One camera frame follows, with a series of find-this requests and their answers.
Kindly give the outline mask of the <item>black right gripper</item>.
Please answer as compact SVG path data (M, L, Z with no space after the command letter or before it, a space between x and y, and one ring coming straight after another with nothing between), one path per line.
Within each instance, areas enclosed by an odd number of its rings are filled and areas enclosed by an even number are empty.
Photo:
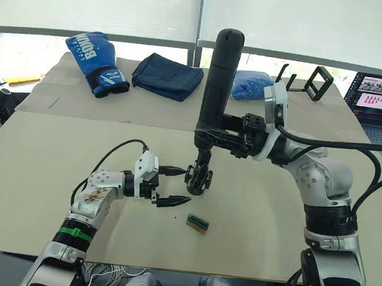
M243 117L224 114L220 128L240 130L239 137L218 128L196 128L194 144L204 149L213 146L229 149L236 158L246 158L258 155L268 137L264 118L251 113Z

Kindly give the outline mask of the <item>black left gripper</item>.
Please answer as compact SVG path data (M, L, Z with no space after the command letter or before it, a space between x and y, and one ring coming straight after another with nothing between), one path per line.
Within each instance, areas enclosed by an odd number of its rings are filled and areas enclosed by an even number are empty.
M171 165L160 165L159 166L159 175L164 176L179 176L184 175L187 172L184 168L171 166ZM155 174L151 179L145 180L143 179L142 183L140 183L139 193L140 197L144 199L149 199L152 204L155 204L158 208L162 207L176 207L181 204L185 204L191 201L191 198L188 196L168 196L168 197L158 197L157 190L159 186L159 175Z

